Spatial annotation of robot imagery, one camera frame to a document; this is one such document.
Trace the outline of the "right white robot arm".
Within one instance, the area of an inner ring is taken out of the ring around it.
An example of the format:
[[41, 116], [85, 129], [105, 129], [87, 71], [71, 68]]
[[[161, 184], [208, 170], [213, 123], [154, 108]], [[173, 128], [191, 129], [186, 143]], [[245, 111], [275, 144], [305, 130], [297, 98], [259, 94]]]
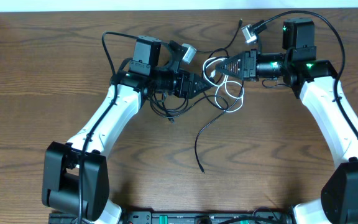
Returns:
[[283, 52], [245, 51], [216, 66], [242, 81], [281, 78], [316, 120], [334, 173], [318, 199], [293, 207], [295, 223], [358, 223], [358, 117], [341, 87], [341, 71], [316, 57], [314, 22], [304, 12], [283, 23]]

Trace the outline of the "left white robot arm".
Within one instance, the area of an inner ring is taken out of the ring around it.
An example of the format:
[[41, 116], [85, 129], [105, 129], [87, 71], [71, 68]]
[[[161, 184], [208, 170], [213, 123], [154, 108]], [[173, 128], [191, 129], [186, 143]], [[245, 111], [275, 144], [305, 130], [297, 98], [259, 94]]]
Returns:
[[136, 37], [134, 54], [110, 80], [108, 93], [89, 121], [66, 143], [45, 152], [42, 203], [58, 210], [49, 223], [118, 223], [120, 206], [109, 199], [107, 159], [129, 120], [157, 93], [188, 101], [210, 84], [181, 69], [196, 49], [190, 44]]

